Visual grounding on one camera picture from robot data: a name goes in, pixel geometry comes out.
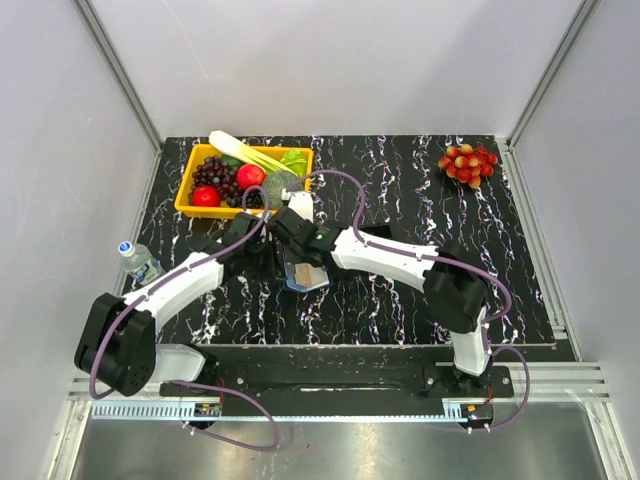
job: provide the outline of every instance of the red apple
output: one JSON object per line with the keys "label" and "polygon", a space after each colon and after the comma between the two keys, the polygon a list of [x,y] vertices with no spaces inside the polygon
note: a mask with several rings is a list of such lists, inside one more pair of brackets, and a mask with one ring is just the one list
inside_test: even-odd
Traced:
{"label": "red apple", "polygon": [[447,177],[456,178],[457,175],[458,175],[458,169],[456,168],[456,166],[453,164],[449,165],[447,167]]}
{"label": "red apple", "polygon": [[458,150],[456,147],[447,148],[447,157],[449,157],[451,160],[455,160],[459,155],[460,150]]}
{"label": "red apple", "polygon": [[468,166],[469,160],[467,160],[467,157],[463,157],[462,155],[460,155],[458,158],[456,158],[456,167],[467,168]]}
{"label": "red apple", "polygon": [[465,143],[460,147],[460,153],[462,153],[463,155],[471,155],[473,153],[473,147],[468,143]]}
{"label": "red apple", "polygon": [[238,186],[246,190],[253,185],[262,185],[266,177],[264,170],[257,165],[245,164],[240,167],[236,174],[236,182]]}
{"label": "red apple", "polygon": [[214,187],[203,185],[193,191],[192,201],[196,207],[219,207],[220,194]]}
{"label": "red apple", "polygon": [[469,186],[471,188],[480,188],[481,184],[482,184],[482,180],[477,175],[474,175],[469,179]]}
{"label": "red apple", "polygon": [[458,181],[460,183],[467,183],[471,179],[471,172],[469,170],[458,170]]}
{"label": "red apple", "polygon": [[477,155],[471,154],[467,157],[467,160],[469,160],[469,168],[476,168],[480,165],[480,159]]}
{"label": "red apple", "polygon": [[480,167],[480,175],[483,177],[490,177],[493,175],[493,167],[488,163]]}
{"label": "red apple", "polygon": [[438,160],[438,167],[440,168],[447,168],[449,165],[451,165],[451,159],[449,157],[442,157]]}

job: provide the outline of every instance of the water bottle cap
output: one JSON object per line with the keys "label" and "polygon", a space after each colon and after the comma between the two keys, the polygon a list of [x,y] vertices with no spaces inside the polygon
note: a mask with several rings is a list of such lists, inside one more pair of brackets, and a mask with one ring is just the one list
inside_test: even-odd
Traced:
{"label": "water bottle cap", "polygon": [[123,257],[130,257],[133,255],[133,252],[135,252],[135,248],[133,248],[131,242],[122,242],[118,245],[118,252],[120,252],[120,255]]}

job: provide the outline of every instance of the grapes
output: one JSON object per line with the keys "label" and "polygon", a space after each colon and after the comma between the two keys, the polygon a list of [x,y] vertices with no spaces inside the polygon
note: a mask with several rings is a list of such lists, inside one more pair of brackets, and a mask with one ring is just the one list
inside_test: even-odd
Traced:
{"label": "grapes", "polygon": [[[218,191],[223,200],[231,208],[242,206],[242,190],[236,181],[238,167],[231,167],[226,161],[221,161],[220,157],[213,155],[206,157],[201,165],[196,166],[196,170],[191,174],[193,185],[189,194],[189,203],[193,204],[193,191],[201,186],[212,186]],[[249,208],[261,208],[262,200],[258,192],[249,195],[247,205]]]}

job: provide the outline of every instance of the tomato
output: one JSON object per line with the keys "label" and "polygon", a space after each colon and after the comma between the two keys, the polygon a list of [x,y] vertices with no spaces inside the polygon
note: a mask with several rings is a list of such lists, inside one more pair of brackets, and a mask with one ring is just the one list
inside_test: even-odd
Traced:
{"label": "tomato", "polygon": [[241,166],[238,170],[236,182],[238,182],[238,186],[241,189],[246,190],[253,185],[262,185],[264,177],[266,177],[264,170],[257,165],[247,164]]}
{"label": "tomato", "polygon": [[220,194],[214,187],[198,187],[193,191],[193,204],[196,207],[219,207]]}

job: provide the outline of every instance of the plastic water bottle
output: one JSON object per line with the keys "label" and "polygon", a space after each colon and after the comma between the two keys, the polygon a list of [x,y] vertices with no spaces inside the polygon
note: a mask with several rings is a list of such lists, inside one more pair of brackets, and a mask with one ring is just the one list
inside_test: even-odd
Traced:
{"label": "plastic water bottle", "polygon": [[147,285],[164,274],[164,270],[149,249],[139,243],[122,242],[118,246],[120,266],[131,275],[139,285]]}

